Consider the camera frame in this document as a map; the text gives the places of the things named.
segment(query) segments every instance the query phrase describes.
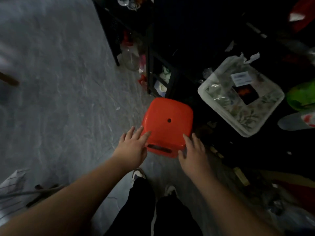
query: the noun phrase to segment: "stool seat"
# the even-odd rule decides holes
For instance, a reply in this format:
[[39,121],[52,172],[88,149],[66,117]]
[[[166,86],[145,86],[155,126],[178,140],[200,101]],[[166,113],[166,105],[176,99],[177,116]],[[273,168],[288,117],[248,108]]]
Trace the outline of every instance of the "stool seat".
[[178,150],[185,149],[183,134],[190,135],[192,119],[193,112],[188,105],[168,98],[155,98],[142,121],[142,134],[151,131],[146,143],[147,150],[177,157]]

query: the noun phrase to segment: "black pants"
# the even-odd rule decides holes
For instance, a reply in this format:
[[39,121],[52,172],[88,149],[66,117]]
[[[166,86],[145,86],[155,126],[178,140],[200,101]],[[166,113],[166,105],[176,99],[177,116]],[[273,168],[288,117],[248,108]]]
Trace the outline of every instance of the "black pants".
[[[126,204],[104,236],[150,236],[154,209],[155,194],[151,185],[146,179],[137,178],[129,191]],[[174,195],[160,198],[156,211],[154,236],[202,235],[189,209]]]

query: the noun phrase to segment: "stool hole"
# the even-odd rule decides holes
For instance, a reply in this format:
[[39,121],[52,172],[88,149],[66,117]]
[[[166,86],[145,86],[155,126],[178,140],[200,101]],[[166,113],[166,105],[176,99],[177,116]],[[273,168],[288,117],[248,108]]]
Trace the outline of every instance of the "stool hole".
[[160,146],[153,145],[153,144],[149,144],[147,147],[155,149],[155,150],[159,150],[159,151],[162,151],[162,152],[166,152],[166,153],[172,153],[171,149],[168,149],[168,148],[165,148],[165,147],[160,147]]

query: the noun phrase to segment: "concrete floor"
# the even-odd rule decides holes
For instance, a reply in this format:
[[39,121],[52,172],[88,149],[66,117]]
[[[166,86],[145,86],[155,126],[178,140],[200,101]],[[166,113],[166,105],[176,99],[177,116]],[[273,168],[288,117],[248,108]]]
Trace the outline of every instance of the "concrete floor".
[[[0,33],[0,56],[9,61],[1,67],[21,81],[0,82],[0,182],[29,168],[27,189],[69,184],[110,158],[123,132],[140,126],[153,97],[136,82],[137,72],[115,65],[90,0],[0,0]],[[213,161],[236,190],[232,173]],[[204,235],[221,234],[177,159],[149,153],[142,167],[157,197],[173,183]],[[130,181],[128,174],[95,214],[99,234],[126,202]]]

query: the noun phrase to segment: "sneaker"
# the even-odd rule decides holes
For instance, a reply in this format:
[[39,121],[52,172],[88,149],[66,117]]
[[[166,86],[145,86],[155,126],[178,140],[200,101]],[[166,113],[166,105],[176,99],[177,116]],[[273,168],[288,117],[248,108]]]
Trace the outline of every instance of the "sneaker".
[[169,196],[169,195],[173,195],[176,198],[178,198],[178,194],[177,194],[175,186],[173,185],[166,186],[164,196]]
[[138,179],[138,178],[146,179],[146,175],[144,174],[144,172],[143,172],[143,170],[141,168],[137,168],[137,169],[135,169],[133,171],[133,173],[132,173],[132,182],[131,182],[132,186],[134,185],[135,180]]

